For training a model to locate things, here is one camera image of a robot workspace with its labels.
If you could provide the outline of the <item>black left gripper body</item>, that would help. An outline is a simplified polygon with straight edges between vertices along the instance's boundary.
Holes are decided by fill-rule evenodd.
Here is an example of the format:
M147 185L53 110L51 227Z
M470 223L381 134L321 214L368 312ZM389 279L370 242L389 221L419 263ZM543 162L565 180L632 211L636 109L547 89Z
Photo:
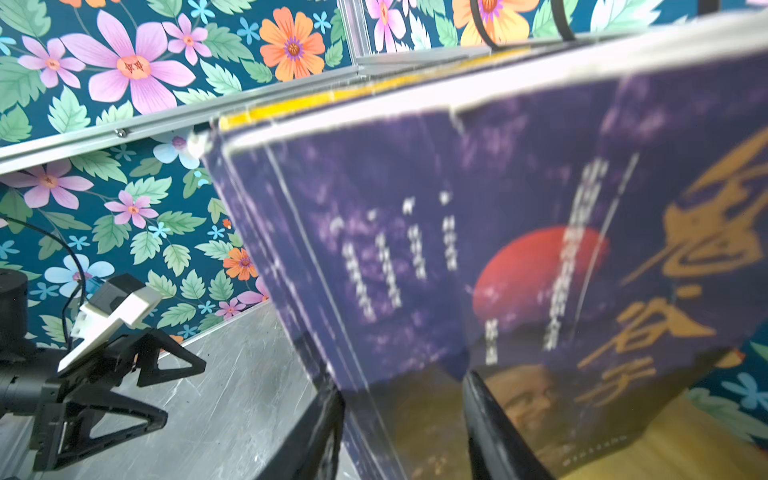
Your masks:
M62 469L144 434L143 405L113 391L135 368L136 341L122 336L43 383L30 438L34 471ZM136 423L93 436L106 415Z

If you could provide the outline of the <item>purple book underneath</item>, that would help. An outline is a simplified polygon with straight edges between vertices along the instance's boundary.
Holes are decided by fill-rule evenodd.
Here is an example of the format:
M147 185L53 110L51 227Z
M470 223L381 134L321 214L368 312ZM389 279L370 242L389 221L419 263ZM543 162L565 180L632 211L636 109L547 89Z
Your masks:
M767 56L219 130L206 163L365 479L466 479L478 374L553 475L767 318Z

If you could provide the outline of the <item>yellow cartoon book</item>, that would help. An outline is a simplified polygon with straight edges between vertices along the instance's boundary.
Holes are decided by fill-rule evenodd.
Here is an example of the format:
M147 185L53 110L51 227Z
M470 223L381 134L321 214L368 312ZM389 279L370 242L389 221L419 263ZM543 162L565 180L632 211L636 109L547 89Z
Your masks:
M265 121L295 116L328 105L388 93L433 79L471 71L486 65L504 63L532 50L530 45L509 46L493 52L488 47L448 48L432 53L415 51L365 59L350 79L313 85L292 97L260 101L216 120L216 130L224 133Z

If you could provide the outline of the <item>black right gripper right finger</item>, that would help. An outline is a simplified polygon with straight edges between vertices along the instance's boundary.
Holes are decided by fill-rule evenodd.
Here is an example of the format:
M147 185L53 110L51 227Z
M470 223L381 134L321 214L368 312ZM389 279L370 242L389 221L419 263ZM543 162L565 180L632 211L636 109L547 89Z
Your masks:
M554 479L474 371L462 381L462 399L472 479Z

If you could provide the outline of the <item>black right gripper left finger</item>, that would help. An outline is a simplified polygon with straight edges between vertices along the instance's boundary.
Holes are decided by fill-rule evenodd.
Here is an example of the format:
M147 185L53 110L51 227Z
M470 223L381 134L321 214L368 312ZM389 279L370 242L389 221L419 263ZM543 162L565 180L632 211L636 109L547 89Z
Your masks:
M335 479L343 427L342 396L333 383L325 383L256 479Z

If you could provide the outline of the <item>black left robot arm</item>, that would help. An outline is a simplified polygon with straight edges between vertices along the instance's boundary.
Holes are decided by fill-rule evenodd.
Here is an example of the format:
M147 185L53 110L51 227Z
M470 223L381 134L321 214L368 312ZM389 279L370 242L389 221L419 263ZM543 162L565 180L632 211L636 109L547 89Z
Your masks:
M131 372L147 387L201 374L207 363L165 332L138 326L161 295L129 274L78 310L70 351L27 339L28 280L1 272L1 413L33 418L36 472L56 471L165 427L166 411L116 392Z

